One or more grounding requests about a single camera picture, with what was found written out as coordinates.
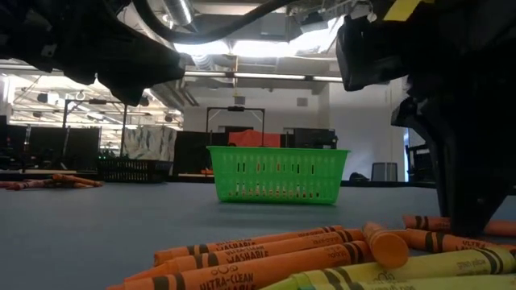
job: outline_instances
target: gray floor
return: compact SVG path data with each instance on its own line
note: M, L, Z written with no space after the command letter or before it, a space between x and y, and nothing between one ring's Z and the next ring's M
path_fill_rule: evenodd
M515 205L495 218L516 220ZM439 214L435 190L341 188L335 206L221 204L212 184L1 191L0 289L103 289L167 247L369 220L402 228L402 214Z

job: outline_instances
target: white wall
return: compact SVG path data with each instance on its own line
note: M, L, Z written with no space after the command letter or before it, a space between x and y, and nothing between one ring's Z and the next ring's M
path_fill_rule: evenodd
M185 131L205 131L207 106L233 106L232 89L189 91L201 106L185 109ZM239 95L247 98L246 107L266 109L266 132L281 133L285 127L335 129L338 148L351 151L343 180L349 180L353 172L371 177L375 162L396 162L398 180L405 180L404 128L390 126L392 111L403 99L401 80L370 85L358 92L346 92L342 84L329 84L319 96L301 89L275 89L271 93L266 89L239 89ZM308 107L297 108L297 97L308 97ZM219 126L261 130L261 123L248 112L221 111L210 121L209 129L217 131Z
M233 89L211 91L203 88L189 90L201 106L185 108L185 131L206 130L206 107L234 105ZM307 89L239 89L238 94L246 97L247 108L265 109L265 132L282 133L283 128L318 128L318 96ZM307 107L296 107L298 97L307 97ZM262 118L261 112L256 116ZM253 126L261 131L261 122L250 112L227 112L221 110L210 120L209 130L218 131L219 126Z
M15 99L15 84L9 77L0 76L0 115L7 116L9 122L12 102Z
M350 150L343 179L353 172L371 177L372 163L396 162L398 180L405 179L403 128L390 126L391 114L403 98L401 81L370 85L346 92L329 84L330 126L339 137L338 148Z

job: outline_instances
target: yellow crayon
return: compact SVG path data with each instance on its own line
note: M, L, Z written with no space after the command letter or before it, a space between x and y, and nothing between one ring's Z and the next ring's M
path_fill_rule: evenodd
M475 275L465 277L446 277L416 280L388 281L378 280L369 282L319 284L301 287L301 290L379 290L379 289L409 289L409 290L471 290L497 289L514 290L516 275Z
M379 263L364 263L325 270L305 271L270 285L264 290L295 290L316 284L353 283L375 280L408 280L450 276L507 274L516 270L516 260L504 248L455 251L409 258L399 268L385 269Z

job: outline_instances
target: fluorescent light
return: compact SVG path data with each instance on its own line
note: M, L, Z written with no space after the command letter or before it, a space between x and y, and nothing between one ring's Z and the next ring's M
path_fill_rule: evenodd
M191 56L219 55L229 53L229 47L222 40L216 40L214 42L203 44L175 43L174 47L176 48L177 52L186 53Z
M275 79L275 80L304 80L305 79L305 76L299 76L299 75L280 75L280 74L272 74L272 73L248 73L248 72L235 72L235 77Z
M86 116L90 116L91 118L96 118L97 120L103 120L104 116L98 113L88 113Z
M342 77L314 77L314 81L342 82Z
M100 146L101 149L115 149L115 150L118 150L120 149L120 146L118 145L101 145Z
M185 72L185 77L225 77L224 72Z
M233 54L246 57L294 56L295 51L286 42L240 40L233 47Z
M24 121L24 120L10 120L10 124L25 124L25 125L43 125L43 126L63 126L61 122L46 122L46 121ZM113 130L121 130L122 124L111 124L104 122L66 122L66 126L94 126ZM126 125L126 129L136 129L138 125Z

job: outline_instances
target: green basket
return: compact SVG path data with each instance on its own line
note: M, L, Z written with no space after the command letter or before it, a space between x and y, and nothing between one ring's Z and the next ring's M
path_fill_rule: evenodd
M220 201L333 204L349 151L208 147Z

